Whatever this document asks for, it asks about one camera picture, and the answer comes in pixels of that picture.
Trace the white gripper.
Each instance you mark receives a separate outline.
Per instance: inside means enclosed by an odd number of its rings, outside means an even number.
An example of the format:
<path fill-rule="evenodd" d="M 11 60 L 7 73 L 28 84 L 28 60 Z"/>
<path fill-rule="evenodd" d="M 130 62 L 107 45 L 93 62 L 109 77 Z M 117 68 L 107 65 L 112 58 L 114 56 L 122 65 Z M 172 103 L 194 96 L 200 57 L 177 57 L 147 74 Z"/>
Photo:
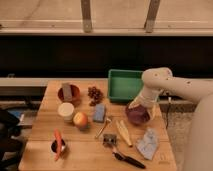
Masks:
<path fill-rule="evenodd" d="M 153 120 L 156 115 L 156 112 L 153 112 L 153 110 L 155 109 L 158 97 L 161 92 L 161 89 L 151 89 L 147 86 L 144 86 L 138 96 L 135 98 L 136 102 L 131 102 L 128 108 L 131 109 L 141 105 L 145 107 L 149 113 L 151 113 L 150 118 Z"/>

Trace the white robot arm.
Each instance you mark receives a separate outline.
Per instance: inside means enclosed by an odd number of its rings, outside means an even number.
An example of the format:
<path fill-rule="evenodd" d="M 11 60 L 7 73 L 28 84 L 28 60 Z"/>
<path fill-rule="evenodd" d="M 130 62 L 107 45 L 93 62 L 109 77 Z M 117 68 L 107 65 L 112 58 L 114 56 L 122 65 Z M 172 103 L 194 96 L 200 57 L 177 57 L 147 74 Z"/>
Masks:
<path fill-rule="evenodd" d="M 166 90 L 197 105 L 189 130 L 182 171 L 213 171 L 213 80 L 174 77 L 167 67 L 142 73 L 143 88 L 130 103 L 152 109 Z"/>

